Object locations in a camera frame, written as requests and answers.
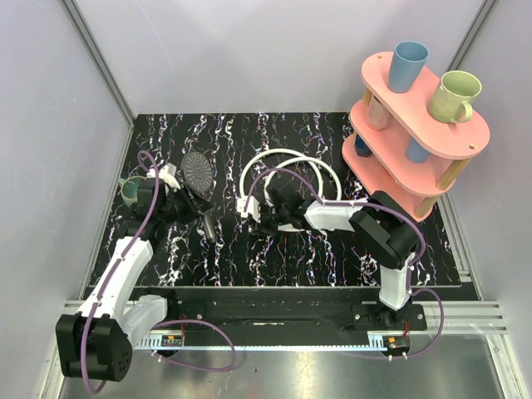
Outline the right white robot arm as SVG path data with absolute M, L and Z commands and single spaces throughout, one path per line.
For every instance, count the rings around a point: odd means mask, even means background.
M 380 269 L 378 322 L 387 329 L 399 328 L 407 319 L 413 264 L 424 254 L 426 241 L 419 224 L 387 193 L 378 190 L 358 200 L 327 200 L 314 195 L 303 199 L 296 193 L 270 191 L 269 204 L 253 196 L 239 206 L 241 216 L 254 228 L 275 234 L 283 226 L 303 230 L 353 232 Z

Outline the grey shower head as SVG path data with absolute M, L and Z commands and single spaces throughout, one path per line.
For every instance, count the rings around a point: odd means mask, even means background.
M 214 243 L 217 233 L 210 213 L 213 205 L 207 200 L 207 195 L 214 186 L 214 172 L 210 162 L 203 154 L 191 151 L 184 155 L 180 167 L 185 185 L 193 193 L 192 198 L 202 218 L 205 236 Z

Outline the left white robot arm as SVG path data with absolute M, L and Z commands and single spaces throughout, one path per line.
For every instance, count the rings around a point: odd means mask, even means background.
M 133 350 L 156 324 L 172 328 L 179 309 L 158 295 L 127 302 L 145 266 L 172 224 L 189 224 L 213 205 L 187 185 L 176 189 L 156 178 L 141 181 L 116 241 L 111 261 L 94 290 L 74 314 L 60 316 L 55 327 L 62 373 L 66 377 L 119 382 L 127 374 Z

